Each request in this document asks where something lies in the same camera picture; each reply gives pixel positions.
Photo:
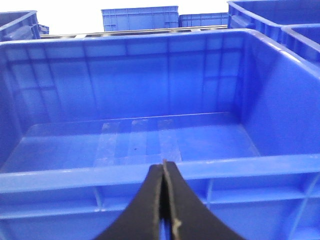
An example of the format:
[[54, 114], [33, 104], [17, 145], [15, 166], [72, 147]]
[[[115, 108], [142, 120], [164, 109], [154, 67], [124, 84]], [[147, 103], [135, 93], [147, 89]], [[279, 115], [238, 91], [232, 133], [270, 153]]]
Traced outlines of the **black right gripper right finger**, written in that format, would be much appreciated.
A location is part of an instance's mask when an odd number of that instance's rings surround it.
[[163, 161], [162, 217], [167, 240], [242, 240], [189, 187], [172, 161]]

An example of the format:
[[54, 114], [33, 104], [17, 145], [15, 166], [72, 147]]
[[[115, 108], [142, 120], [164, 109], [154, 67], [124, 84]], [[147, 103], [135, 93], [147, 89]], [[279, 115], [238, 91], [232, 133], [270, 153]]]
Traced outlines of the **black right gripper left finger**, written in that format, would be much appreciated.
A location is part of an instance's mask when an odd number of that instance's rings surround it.
[[164, 168], [151, 165], [139, 191], [122, 214], [96, 240], [158, 240]]

